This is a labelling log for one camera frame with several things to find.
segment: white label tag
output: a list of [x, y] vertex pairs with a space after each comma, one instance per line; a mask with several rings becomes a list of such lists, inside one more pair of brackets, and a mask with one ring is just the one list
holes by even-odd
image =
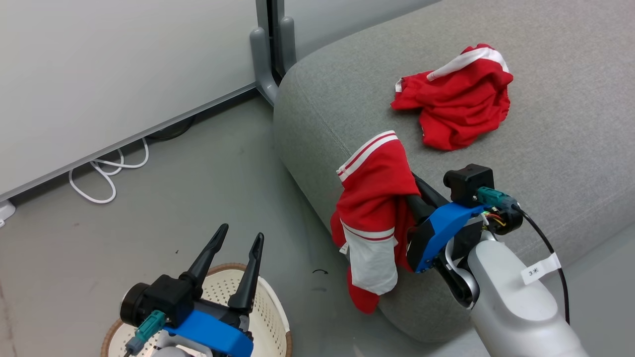
[[344, 245], [340, 248], [340, 253], [344, 255], [349, 253], [349, 242], [344, 243]]
[[560, 260], [558, 260], [558, 256], [553, 253], [548, 258], [521, 271], [521, 275], [525, 285], [529, 285], [560, 267]]

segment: floor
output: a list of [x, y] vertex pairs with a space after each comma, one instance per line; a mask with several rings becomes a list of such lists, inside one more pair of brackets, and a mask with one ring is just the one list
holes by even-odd
[[[97, 356], [127, 289], [178, 276], [224, 222], [230, 231], [214, 264], [246, 262], [265, 234], [261, 275], [290, 320], [295, 356], [487, 356], [473, 331], [424, 345], [381, 313], [355, 310], [344, 256], [277, 158], [271, 116], [254, 98], [153, 143], [143, 168], [114, 177], [108, 205], [80, 197], [65, 175], [16, 197], [0, 229], [0, 356]], [[126, 163], [142, 159], [138, 148], [126, 148]], [[76, 182], [109, 195], [90, 170]], [[573, 327], [591, 356], [635, 350], [633, 236], [635, 227], [567, 267]], [[557, 282], [547, 285], [560, 299]]]

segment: gray cushion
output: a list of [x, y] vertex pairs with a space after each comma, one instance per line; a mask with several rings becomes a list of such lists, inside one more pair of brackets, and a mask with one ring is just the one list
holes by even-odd
[[[342, 192], [335, 170], [382, 131], [395, 130], [411, 169], [448, 196], [446, 171], [492, 167], [566, 265], [635, 220], [634, 10], [632, 0], [443, 0], [349, 36], [284, 78], [278, 153], [326, 225]], [[466, 149], [426, 148], [418, 113], [391, 110], [394, 84], [477, 43], [514, 75], [507, 120]], [[527, 264], [547, 255], [528, 224], [503, 239]], [[436, 272], [402, 272], [380, 308], [419, 340], [467, 326]]]

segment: teal connector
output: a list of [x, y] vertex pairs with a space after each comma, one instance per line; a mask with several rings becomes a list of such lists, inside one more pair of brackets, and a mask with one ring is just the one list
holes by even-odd
[[476, 198], [480, 203], [486, 206], [494, 206], [503, 209], [511, 209], [512, 205], [518, 204], [518, 201], [516, 201], [516, 199], [512, 196], [488, 187], [479, 188], [476, 191]]
[[126, 344], [126, 356], [136, 356], [144, 348], [145, 343], [165, 326], [165, 314], [154, 310], [139, 326], [135, 336]]

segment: white perforated basket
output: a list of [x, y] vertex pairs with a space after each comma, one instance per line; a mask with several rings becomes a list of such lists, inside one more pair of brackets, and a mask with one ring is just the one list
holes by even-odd
[[[230, 263], [213, 267], [203, 283], [203, 299], [227, 305], [243, 277], [244, 264]], [[249, 315], [249, 330], [253, 334], [252, 357], [290, 357], [292, 350], [289, 321], [276, 294], [269, 284], [258, 277], [253, 312]], [[110, 328], [102, 344], [101, 357], [123, 357], [124, 346], [135, 334], [135, 327], [117, 320]], [[145, 344], [139, 357], [150, 357], [155, 351], [158, 334]]]

